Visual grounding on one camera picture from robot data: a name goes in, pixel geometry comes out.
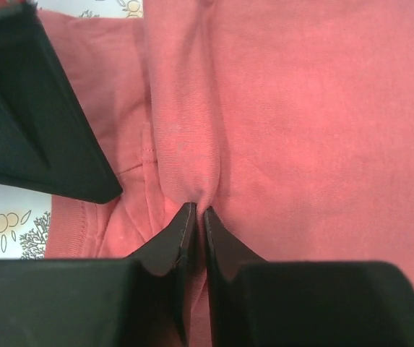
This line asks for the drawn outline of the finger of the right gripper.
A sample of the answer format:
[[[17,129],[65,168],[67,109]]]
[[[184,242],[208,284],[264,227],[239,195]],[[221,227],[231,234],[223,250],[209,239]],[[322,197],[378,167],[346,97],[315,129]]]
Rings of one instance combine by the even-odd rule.
[[[122,188],[36,7],[0,7],[0,184],[105,204]]]

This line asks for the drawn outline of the salmon pink t shirt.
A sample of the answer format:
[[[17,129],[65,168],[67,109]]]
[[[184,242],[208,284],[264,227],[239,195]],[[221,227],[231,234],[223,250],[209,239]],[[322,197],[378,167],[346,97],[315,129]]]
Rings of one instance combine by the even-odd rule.
[[[268,262],[388,262],[414,289],[414,1],[143,10],[144,244],[195,204],[189,344],[214,346],[209,208]]]

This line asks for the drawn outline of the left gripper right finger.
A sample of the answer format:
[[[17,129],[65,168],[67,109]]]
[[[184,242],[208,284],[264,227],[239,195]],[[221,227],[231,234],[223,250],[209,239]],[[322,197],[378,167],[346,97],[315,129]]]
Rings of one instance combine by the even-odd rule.
[[[414,289],[393,264],[268,262],[204,212],[214,346],[414,346]]]

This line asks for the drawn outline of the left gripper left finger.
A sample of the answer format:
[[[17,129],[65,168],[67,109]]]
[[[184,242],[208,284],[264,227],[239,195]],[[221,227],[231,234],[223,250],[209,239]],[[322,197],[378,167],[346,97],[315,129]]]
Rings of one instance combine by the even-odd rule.
[[[187,346],[196,206],[128,257],[0,260],[0,346]]]

